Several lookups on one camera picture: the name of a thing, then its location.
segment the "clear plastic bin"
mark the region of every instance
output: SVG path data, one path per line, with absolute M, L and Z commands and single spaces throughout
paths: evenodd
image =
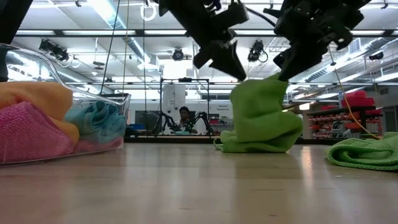
M 121 149 L 130 95 L 68 86 L 45 56 L 0 44 L 0 164 Z

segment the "wooden floor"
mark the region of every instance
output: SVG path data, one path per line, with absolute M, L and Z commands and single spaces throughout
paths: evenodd
M 125 148 L 0 167 L 0 223 L 398 223 L 398 174 L 333 166 L 323 146 Z

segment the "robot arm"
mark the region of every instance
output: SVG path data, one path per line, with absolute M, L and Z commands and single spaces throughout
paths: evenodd
M 157 118 L 156 126 L 152 130 L 152 134 L 159 134 L 165 131 L 166 125 L 170 128 L 170 130 L 176 132 L 176 131 L 181 131 L 181 128 L 174 122 L 174 119 L 163 113 L 160 112 L 159 117 Z
M 216 14 L 220 0 L 154 0 L 159 3 L 159 14 L 170 11 L 201 47 L 194 57 L 197 68 L 210 59 L 210 67 L 243 81 L 246 73 L 236 55 L 236 33 L 229 28 L 249 20 L 248 11 L 262 17 L 275 27 L 275 34 L 290 41 L 290 48 L 274 59 L 281 68 L 279 80 L 287 81 L 322 60 L 331 42 L 337 50 L 347 47 L 354 29 L 363 19 L 359 9 L 370 0 L 285 0 L 280 11 L 264 9 L 277 18 L 274 24 L 265 16 L 237 0 L 228 9 Z
M 207 120 L 207 113 L 206 112 L 200 112 L 195 116 L 195 119 L 193 121 L 190 121 L 185 128 L 186 131 L 189 133 L 192 133 L 194 125 L 199 121 L 199 119 L 202 119 L 203 122 L 205 123 L 207 133 L 213 134 L 213 129 L 210 126 L 209 121 Z

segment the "pink towel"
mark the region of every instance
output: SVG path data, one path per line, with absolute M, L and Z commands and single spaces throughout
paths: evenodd
M 84 152 L 100 152 L 105 150 L 120 149 L 123 146 L 123 137 L 117 138 L 106 144 L 98 144 L 96 142 L 90 142 L 86 140 L 79 141 L 73 150 L 74 154 L 84 153 Z
M 66 156 L 72 141 L 32 103 L 0 110 L 0 163 Z

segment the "green cloth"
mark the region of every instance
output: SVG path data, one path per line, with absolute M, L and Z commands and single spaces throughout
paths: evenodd
M 327 159 L 339 166 L 371 170 L 398 170 L 398 133 L 381 140 L 346 139 L 326 151 Z
M 301 118 L 282 112 L 288 83 L 273 75 L 264 80 L 248 80 L 231 92 L 234 131 L 223 131 L 222 152 L 286 152 L 301 135 Z

